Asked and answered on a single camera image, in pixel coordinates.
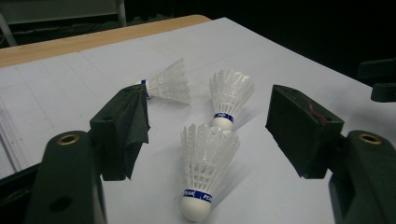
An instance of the wooden table edge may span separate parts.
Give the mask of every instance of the wooden table edge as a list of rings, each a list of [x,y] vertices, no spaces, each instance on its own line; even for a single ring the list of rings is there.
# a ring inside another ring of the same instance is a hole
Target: wooden table edge
[[[0,49],[0,67],[28,63],[66,53],[91,49],[146,35],[155,35],[195,24],[211,21],[202,15],[190,15],[164,21],[153,21],[118,29],[86,35],[76,35],[62,39],[44,41]]]

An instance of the white shuttlecock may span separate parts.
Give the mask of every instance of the white shuttlecock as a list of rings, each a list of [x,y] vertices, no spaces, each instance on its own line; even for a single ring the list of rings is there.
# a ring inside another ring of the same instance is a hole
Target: white shuttlecock
[[[190,104],[190,88],[187,85],[186,69],[183,59],[171,64],[163,72],[150,80],[142,80],[146,85],[147,97],[159,97],[183,104]]]
[[[192,124],[181,134],[187,188],[181,202],[183,215],[191,221],[207,217],[211,193],[239,148],[238,137],[220,127]]]
[[[209,88],[215,110],[212,126],[231,131],[233,120],[254,92],[253,81],[241,72],[221,70],[210,78]]]

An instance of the blue band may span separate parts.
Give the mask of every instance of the blue band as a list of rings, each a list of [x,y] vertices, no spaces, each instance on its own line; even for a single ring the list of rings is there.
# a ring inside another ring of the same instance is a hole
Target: blue band
[[[201,199],[206,202],[212,203],[212,195],[195,190],[195,189],[185,189],[184,190],[184,197],[196,198]]]
[[[146,80],[142,79],[141,84],[146,85]],[[147,90],[146,90],[146,98],[149,98],[149,92]]]
[[[226,114],[226,113],[218,113],[218,114],[215,114],[215,118],[229,119],[230,122],[233,123],[233,116],[231,116],[231,115],[229,115],[229,114]]]

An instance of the plastic shuttlecock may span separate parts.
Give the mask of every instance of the plastic shuttlecock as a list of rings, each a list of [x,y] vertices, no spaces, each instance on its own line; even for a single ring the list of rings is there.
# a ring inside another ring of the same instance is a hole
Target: plastic shuttlecock
[[[253,81],[241,72],[221,70],[210,78],[209,88],[215,110],[212,126],[231,131],[234,118],[254,92]]]
[[[147,97],[159,97],[171,101],[190,104],[190,88],[187,85],[186,69],[183,59],[171,64],[150,80],[142,80],[146,85]]]
[[[183,215],[191,221],[207,217],[212,195],[224,171],[239,148],[239,140],[231,131],[220,127],[192,124],[181,135],[187,176],[187,188],[181,202]]]

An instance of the white table surface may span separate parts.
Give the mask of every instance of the white table surface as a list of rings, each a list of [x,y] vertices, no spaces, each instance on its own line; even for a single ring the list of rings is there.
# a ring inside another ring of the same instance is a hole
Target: white table surface
[[[251,76],[255,92],[235,118],[241,147],[202,223],[334,223],[331,173],[319,180],[300,178],[264,127],[274,84],[302,91],[343,119],[343,135],[364,130],[396,146],[396,104],[372,102],[370,87],[223,18],[0,68],[0,105],[15,130],[21,168],[40,162],[56,134],[88,131],[89,120],[118,90],[180,58],[192,104],[148,100],[149,144],[142,146],[131,181],[104,182],[110,224],[190,223],[179,207],[185,181],[180,132],[211,122],[208,81],[220,70]],[[9,174],[9,165],[2,163],[1,171]]]

